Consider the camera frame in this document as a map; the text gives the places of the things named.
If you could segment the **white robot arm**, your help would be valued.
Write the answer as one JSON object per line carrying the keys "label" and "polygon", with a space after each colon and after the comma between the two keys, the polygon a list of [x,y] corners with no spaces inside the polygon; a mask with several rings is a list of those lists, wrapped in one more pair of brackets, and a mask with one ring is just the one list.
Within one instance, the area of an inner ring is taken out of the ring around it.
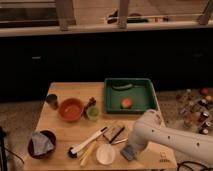
{"label": "white robot arm", "polygon": [[161,125],[156,110],[149,109],[137,119],[128,136],[134,151],[143,151],[149,142],[158,143],[209,164],[213,164],[213,137]]}

